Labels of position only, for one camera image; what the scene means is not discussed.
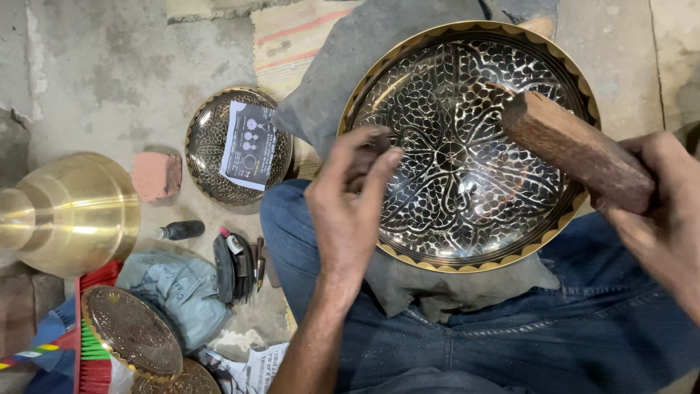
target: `brass bowl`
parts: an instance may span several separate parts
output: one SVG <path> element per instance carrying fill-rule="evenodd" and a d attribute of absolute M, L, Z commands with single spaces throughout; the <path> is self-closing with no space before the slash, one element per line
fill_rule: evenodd
<path fill-rule="evenodd" d="M 124 261 L 139 233 L 139 195 L 129 174 L 98 154 L 47 164 L 0 190 L 0 250 L 61 278 Z"/>
<path fill-rule="evenodd" d="M 595 100 L 571 59 L 500 22 L 426 30 L 358 84 L 338 134 L 387 125 L 390 143 L 405 150 L 386 190 L 383 250 L 423 269 L 480 272 L 535 252 L 573 218 L 587 192 L 505 135 L 511 96 L 499 85 L 537 90 L 596 125 Z"/>
<path fill-rule="evenodd" d="M 228 88 L 211 96 L 192 117 L 185 138 L 185 161 L 192 181 L 211 200 L 222 205 L 246 205 L 263 197 L 263 192 L 239 186 L 219 174 L 226 145 L 231 100 L 276 108 L 276 102 L 250 88 Z M 282 182 L 292 160 L 292 136 L 281 130 L 265 188 Z"/>
<path fill-rule="evenodd" d="M 139 376 L 166 382 L 182 372 L 175 334 L 136 296 L 119 287 L 92 286 L 83 293 L 80 307 L 102 347 Z"/>

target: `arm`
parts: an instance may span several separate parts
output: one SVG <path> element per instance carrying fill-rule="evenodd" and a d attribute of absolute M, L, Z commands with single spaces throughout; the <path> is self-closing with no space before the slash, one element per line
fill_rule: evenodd
<path fill-rule="evenodd" d="M 338 138 L 321 174 L 304 192 L 321 267 L 306 316 L 269 394 L 333 392 L 345 316 L 379 237 L 386 183 L 403 154 L 391 148 L 378 156 L 363 146 L 388 132 L 363 126 Z"/>
<path fill-rule="evenodd" d="M 654 174 L 658 201 L 645 215 L 603 198 L 593 205 L 649 275 L 700 325 L 700 162 L 669 133 L 621 144 Z"/>

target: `black lacquered plate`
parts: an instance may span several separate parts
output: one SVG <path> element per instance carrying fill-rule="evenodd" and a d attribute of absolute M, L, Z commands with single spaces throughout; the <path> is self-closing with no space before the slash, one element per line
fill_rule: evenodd
<path fill-rule="evenodd" d="M 250 88 L 228 88 L 216 93 L 202 104 L 188 126 L 185 161 L 193 182 L 205 196 L 223 205 L 246 205 L 263 197 L 263 192 L 234 184 L 218 173 L 226 145 L 232 100 L 277 107 L 272 98 Z M 292 136 L 277 130 L 276 138 L 266 189 L 282 182 L 292 160 Z"/>
<path fill-rule="evenodd" d="M 499 22 L 428 30 L 380 60 L 339 133 L 376 123 L 405 150 L 386 190 L 379 245 L 407 263 L 469 273 L 517 261 L 553 238 L 583 187 L 511 141 L 508 90 L 536 90 L 596 124 L 578 68 L 553 43 Z"/>

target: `denim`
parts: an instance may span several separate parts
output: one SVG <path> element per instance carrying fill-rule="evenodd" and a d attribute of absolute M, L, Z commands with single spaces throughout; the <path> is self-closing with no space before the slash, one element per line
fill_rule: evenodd
<path fill-rule="evenodd" d="M 297 322 L 319 272 L 303 197 L 308 184 L 278 184 L 260 207 L 266 245 Z M 346 317 L 336 392 L 436 368 L 540 394 L 654 393 L 700 365 L 699 328 L 599 214 L 573 220 L 538 253 L 560 289 L 533 287 L 453 315 L 447 324 L 428 322 L 415 306 L 387 318 L 363 283 Z"/>

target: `hand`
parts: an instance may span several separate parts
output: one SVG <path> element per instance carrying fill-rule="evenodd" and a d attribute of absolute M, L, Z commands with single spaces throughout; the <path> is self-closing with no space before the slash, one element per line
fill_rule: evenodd
<path fill-rule="evenodd" d="M 401 148 L 390 148 L 378 156 L 366 146 L 388 133 L 388 128 L 367 125 L 339 137 L 321 173 L 304 192 L 321 256 L 317 289 L 320 284 L 332 287 L 335 294 L 341 290 L 350 303 L 379 237 L 386 183 L 403 155 Z"/>
<path fill-rule="evenodd" d="M 658 204 L 635 215 L 604 198 L 594 207 L 644 269 L 700 325 L 700 162 L 670 133 L 621 142 L 657 180 Z"/>

